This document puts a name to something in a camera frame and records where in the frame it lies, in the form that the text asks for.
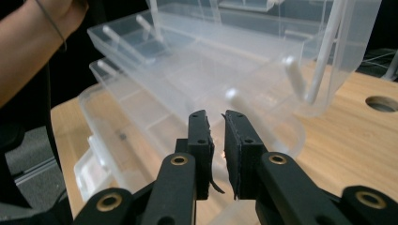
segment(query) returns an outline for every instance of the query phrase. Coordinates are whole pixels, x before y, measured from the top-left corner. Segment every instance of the wooden tabletop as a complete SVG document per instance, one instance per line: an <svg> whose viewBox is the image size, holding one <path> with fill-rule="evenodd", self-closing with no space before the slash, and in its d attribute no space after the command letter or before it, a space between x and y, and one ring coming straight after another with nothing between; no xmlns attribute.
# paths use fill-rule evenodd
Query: wooden tabletop
<svg viewBox="0 0 398 225"><path fill-rule="evenodd" d="M300 118L307 138L298 164L316 184L341 195L347 186L375 188L398 200L398 112L380 112L366 99L398 110L398 83L354 73L336 93L328 110L316 118ZM110 96L106 102L112 102ZM52 110L52 121L72 213L84 202L73 167L88 149L90 128L77 98Z"/></svg>

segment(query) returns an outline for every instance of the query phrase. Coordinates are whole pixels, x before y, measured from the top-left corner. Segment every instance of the hand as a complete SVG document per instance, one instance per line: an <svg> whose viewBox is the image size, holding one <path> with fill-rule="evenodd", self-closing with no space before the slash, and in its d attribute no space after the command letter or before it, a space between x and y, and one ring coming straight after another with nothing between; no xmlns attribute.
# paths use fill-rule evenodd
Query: hand
<svg viewBox="0 0 398 225"><path fill-rule="evenodd" d="M30 0L38 1L55 22L64 38L73 33L88 10L86 0Z"/></svg>

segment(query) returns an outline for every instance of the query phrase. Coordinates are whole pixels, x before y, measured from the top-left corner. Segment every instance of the clear plastic container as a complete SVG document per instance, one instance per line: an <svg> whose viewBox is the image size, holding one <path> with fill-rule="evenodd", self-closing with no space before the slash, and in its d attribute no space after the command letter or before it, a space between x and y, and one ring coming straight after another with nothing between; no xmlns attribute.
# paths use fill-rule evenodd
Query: clear plastic container
<svg viewBox="0 0 398 225"><path fill-rule="evenodd" d="M213 171L224 188L229 186L222 157L226 110L245 113L268 150L295 157L305 141L296 114L316 116L329 106L360 64L379 5L380 0L160 0L150 1L151 10L90 28L95 47L106 56L90 68L123 112L98 117L101 102L88 104L97 92L81 95L94 136L111 152L98 158L109 161L105 164L121 187L135 192L138 183L157 174L140 164L143 156L160 166L176 139L187 137L188 116L198 110L207 111L216 144ZM137 131L125 132L130 128ZM127 148L113 145L120 132L129 134L127 140L139 136L150 150L142 153L131 142ZM111 156L120 146L131 168L120 168ZM235 213L251 202L215 196L205 223L253 220Z"/></svg>

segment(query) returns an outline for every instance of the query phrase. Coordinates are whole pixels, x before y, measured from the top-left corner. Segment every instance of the human arm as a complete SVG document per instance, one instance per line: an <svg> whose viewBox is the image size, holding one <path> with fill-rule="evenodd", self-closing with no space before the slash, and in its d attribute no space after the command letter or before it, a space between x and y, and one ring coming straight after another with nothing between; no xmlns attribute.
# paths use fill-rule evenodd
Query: human arm
<svg viewBox="0 0 398 225"><path fill-rule="evenodd" d="M82 0L39 0L64 38L83 21ZM63 43L36 0L27 0L0 22L0 108L49 61Z"/></svg>

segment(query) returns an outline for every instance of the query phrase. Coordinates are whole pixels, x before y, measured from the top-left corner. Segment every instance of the brass screw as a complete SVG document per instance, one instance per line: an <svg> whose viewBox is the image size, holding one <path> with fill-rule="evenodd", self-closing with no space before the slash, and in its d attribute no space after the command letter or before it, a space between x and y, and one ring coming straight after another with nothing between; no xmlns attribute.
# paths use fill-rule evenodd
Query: brass screw
<svg viewBox="0 0 398 225"><path fill-rule="evenodd" d="M187 164L188 159L186 157L176 156L176 157L172 158L171 162L173 165L182 166L182 165Z"/></svg>
<svg viewBox="0 0 398 225"><path fill-rule="evenodd" d="M269 157L269 161L275 164L283 165L287 162L286 158L279 155L272 155Z"/></svg>
<svg viewBox="0 0 398 225"><path fill-rule="evenodd" d="M109 193L99 199L99 201L97 202L97 209L101 212L109 212L116 209L121 203L122 197L120 196L120 194L116 192Z"/></svg>
<svg viewBox="0 0 398 225"><path fill-rule="evenodd" d="M369 206L371 208L383 209L387 206L386 202L380 196L378 196L372 192L369 192L369 191L363 191L363 190L358 191L355 194L355 197L357 197L357 199L358 199L358 201L360 201L360 203L362 203L366 206Z"/></svg>

